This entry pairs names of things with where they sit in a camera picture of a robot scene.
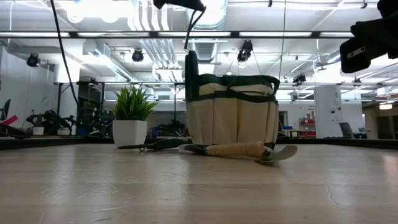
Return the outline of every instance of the black cable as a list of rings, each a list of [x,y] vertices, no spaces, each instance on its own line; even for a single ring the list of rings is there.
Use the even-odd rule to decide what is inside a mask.
[[[206,11],[206,9],[203,10],[203,12],[201,12],[201,14],[197,17],[197,19],[195,19],[194,22],[192,22],[192,21],[193,21],[193,16],[194,16],[195,13],[197,12],[197,10],[195,10],[195,11],[192,13],[191,20],[190,20],[189,25],[188,25],[187,36],[185,37],[184,49],[187,49],[187,48],[188,48],[188,39],[189,39],[189,34],[191,33],[191,30],[192,30],[193,27],[196,25],[196,23],[199,21],[199,19],[203,16],[203,14],[205,13],[205,11]]]
[[[75,89],[73,88],[73,83],[72,83],[72,79],[70,78],[70,72],[69,72],[69,68],[68,68],[67,58],[65,56],[65,50],[63,49],[60,24],[58,23],[58,17],[57,17],[57,12],[55,10],[54,0],[50,0],[50,2],[51,2],[52,12],[54,14],[55,26],[57,27],[58,41],[60,42],[60,48],[61,48],[61,54],[62,54],[63,63],[65,64],[65,69],[67,70],[67,74],[68,74],[68,78],[69,78],[70,89],[72,91],[73,98],[75,99],[75,102],[76,102],[76,105],[77,105],[77,111],[78,111],[78,113],[80,113],[79,102],[78,102],[77,97],[76,97]]]

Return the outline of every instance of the ceiling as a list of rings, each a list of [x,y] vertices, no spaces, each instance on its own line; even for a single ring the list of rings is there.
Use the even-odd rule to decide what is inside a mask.
[[[10,29],[10,9],[13,1],[0,1],[0,30]],[[68,22],[67,12],[62,9],[64,3],[56,3],[57,12],[61,18],[60,28],[63,31],[111,31],[111,30],[130,30],[127,25],[128,5],[130,0],[118,0],[112,10],[121,17],[114,23],[106,23],[99,17],[84,18],[80,23],[73,24]],[[287,0],[284,19],[284,1],[274,0],[272,7],[267,7],[267,1],[255,0],[229,0],[226,20],[223,30],[283,30],[284,23],[286,30],[332,30],[349,31],[350,26],[357,21],[368,21],[379,19],[379,11],[375,8],[377,0],[367,0],[369,3],[366,9],[360,9],[362,0]],[[55,30],[55,23],[50,5],[46,0],[18,1],[12,7],[12,30]],[[327,7],[339,6],[338,10],[325,10]],[[168,8],[168,23],[171,30],[185,31],[187,29],[186,12],[178,7]],[[18,49],[19,54],[29,54],[29,49],[34,48],[35,53],[50,63],[59,63],[60,54],[56,50],[49,52],[49,47],[58,46],[57,39],[43,41],[42,39],[12,39],[11,46]],[[74,51],[73,48],[81,46],[85,40],[64,40],[67,51],[74,56],[82,67],[81,76],[90,76],[97,79],[112,80],[113,73],[104,65],[91,63],[82,54],[81,50]],[[345,39],[253,39],[254,55],[248,60],[246,67],[238,68],[236,63],[236,53],[242,46],[244,39],[225,39],[225,42],[218,45],[217,57],[213,61],[216,65],[202,65],[201,69],[211,69],[213,73],[224,75],[231,72],[233,75],[272,75],[281,77],[281,80],[292,81],[294,73],[290,73],[294,68],[303,64],[306,60],[316,59],[317,55],[328,55],[339,50],[340,45]],[[177,55],[179,65],[183,67],[185,51],[183,50],[183,40],[173,39],[174,51]],[[153,82],[152,60],[144,51],[144,60],[135,63],[131,56],[135,48],[141,48],[138,39],[98,39],[99,44],[108,44],[112,50],[113,60],[117,61],[133,77],[145,82]],[[388,65],[397,63],[398,60],[388,60],[386,57],[376,60],[369,69],[358,72],[357,74],[341,74],[342,80],[352,82],[355,76],[378,71]],[[308,79],[312,79],[314,73],[312,62],[308,62],[300,67],[300,72],[304,73]],[[384,79],[398,75],[395,70],[388,73],[381,73],[366,80],[367,82],[379,82]]]

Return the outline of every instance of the table surface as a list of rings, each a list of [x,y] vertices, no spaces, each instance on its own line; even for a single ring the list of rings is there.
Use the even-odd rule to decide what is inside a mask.
[[[92,144],[0,151],[2,223],[397,223],[398,151],[250,159]]]

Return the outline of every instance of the canvas bag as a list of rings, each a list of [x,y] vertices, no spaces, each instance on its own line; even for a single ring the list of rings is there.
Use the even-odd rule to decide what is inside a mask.
[[[275,98],[278,79],[265,75],[199,75],[195,60],[195,52],[190,52],[185,65],[192,142],[212,145],[262,141],[273,148],[279,124]]]

